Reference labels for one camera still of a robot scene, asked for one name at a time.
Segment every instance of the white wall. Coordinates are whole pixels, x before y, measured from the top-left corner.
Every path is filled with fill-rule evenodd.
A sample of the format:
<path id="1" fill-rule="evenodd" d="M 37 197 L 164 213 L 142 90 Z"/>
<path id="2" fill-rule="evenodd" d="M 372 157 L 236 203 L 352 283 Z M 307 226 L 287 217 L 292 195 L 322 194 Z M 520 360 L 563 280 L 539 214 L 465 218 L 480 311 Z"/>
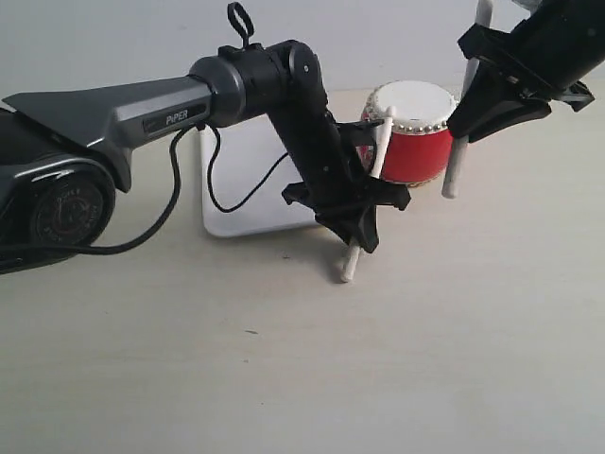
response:
<path id="1" fill-rule="evenodd" d="M 179 76 L 218 46 L 238 44 L 227 3 L 0 0 L 0 96 Z M 475 15 L 475 0 L 242 3 L 263 44 L 291 38 L 310 44 L 329 89 L 391 79 L 459 82 L 465 60 L 457 40 Z M 495 3 L 494 25 L 501 29 L 527 16 L 510 0 Z"/>

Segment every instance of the small toy drum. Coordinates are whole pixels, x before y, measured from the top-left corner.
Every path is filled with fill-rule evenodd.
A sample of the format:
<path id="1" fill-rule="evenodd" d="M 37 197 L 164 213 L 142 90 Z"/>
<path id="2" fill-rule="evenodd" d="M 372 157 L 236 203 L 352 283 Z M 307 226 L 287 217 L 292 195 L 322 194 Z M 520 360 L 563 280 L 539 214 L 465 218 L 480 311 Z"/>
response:
<path id="1" fill-rule="evenodd" d="M 381 178 L 409 186 L 437 178 L 447 167 L 452 147 L 446 121 L 457 107 L 456 99 L 438 85 L 399 80 L 372 92 L 362 118 L 384 118 L 389 106 L 396 108 L 397 116 Z M 361 148 L 360 157 L 368 166 L 372 154 Z"/>

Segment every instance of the table surface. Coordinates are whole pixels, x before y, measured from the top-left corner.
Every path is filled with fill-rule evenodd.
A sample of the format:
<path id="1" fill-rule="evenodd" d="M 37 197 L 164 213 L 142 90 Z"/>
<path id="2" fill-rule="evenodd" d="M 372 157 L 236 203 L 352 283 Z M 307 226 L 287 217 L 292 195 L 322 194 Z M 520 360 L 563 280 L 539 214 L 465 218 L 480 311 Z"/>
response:
<path id="1" fill-rule="evenodd" d="M 475 144 L 458 200 L 379 210 L 351 285 L 321 228 L 206 235 L 188 135 L 148 244 L 0 277 L 0 452 L 603 452 L 605 103 L 554 111 Z M 166 146 L 99 244 L 164 207 Z"/>

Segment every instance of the black cable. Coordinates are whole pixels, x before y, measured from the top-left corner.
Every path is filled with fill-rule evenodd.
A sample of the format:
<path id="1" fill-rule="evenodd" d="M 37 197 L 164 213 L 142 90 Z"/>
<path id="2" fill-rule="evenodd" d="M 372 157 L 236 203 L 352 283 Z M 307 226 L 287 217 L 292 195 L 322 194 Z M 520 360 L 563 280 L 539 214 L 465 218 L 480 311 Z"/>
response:
<path id="1" fill-rule="evenodd" d="M 213 152 L 212 157 L 210 158 L 210 163 L 208 163 L 208 171 L 206 172 L 206 180 L 208 183 L 208 194 L 210 195 L 210 199 L 212 200 L 212 203 L 215 205 L 215 207 L 218 211 L 220 211 L 221 213 L 229 214 L 229 213 L 239 210 L 242 206 L 244 206 L 252 198 L 252 196 L 254 194 L 256 194 L 256 192 L 261 187 L 263 187 L 263 184 L 265 184 L 267 182 L 267 180 L 269 179 L 271 174 L 275 171 L 277 166 L 279 164 L 281 164 L 282 161 L 287 157 L 287 153 L 284 153 L 280 157 L 280 159 L 278 159 L 275 162 L 275 164 L 273 164 L 273 166 L 271 166 L 271 168 L 267 172 L 267 175 L 265 175 L 263 177 L 263 179 L 260 181 L 260 183 L 257 184 L 252 189 L 252 191 L 244 198 L 244 200 L 242 200 L 237 205 L 232 206 L 231 208 L 224 208 L 223 206 L 220 205 L 220 203 L 218 203 L 218 200 L 216 199 L 215 188 L 212 183 L 212 171 L 215 167 L 215 162 L 216 162 L 216 158 L 218 157 L 218 153 L 220 152 L 220 145 L 221 145 L 220 132 L 218 132 L 218 129 L 212 125 L 207 125 L 207 126 L 212 130 L 212 132 L 215 134 L 215 138 L 216 138 L 215 151 Z"/>
<path id="2" fill-rule="evenodd" d="M 172 165 L 172 172 L 174 174 L 174 189 L 172 190 L 172 196 L 168 205 L 164 211 L 160 214 L 158 220 L 147 229 L 142 235 L 136 237 L 132 241 L 118 245 L 118 246 L 69 246 L 61 244 L 22 244 L 13 246 L 2 246 L 0 247 L 0 253 L 21 253 L 21 252 L 32 252 L 32 251 L 52 251 L 60 253 L 80 253 L 84 255 L 115 255 L 118 253 L 125 253 L 134 248 L 141 246 L 143 243 L 148 241 L 152 236 L 158 233 L 165 222 L 168 220 L 174 207 L 177 204 L 179 195 L 181 194 L 181 172 L 179 170 L 179 161 L 177 159 L 177 145 L 181 139 L 191 131 L 195 126 L 187 127 L 180 130 L 172 139 L 170 143 L 170 163 Z"/>

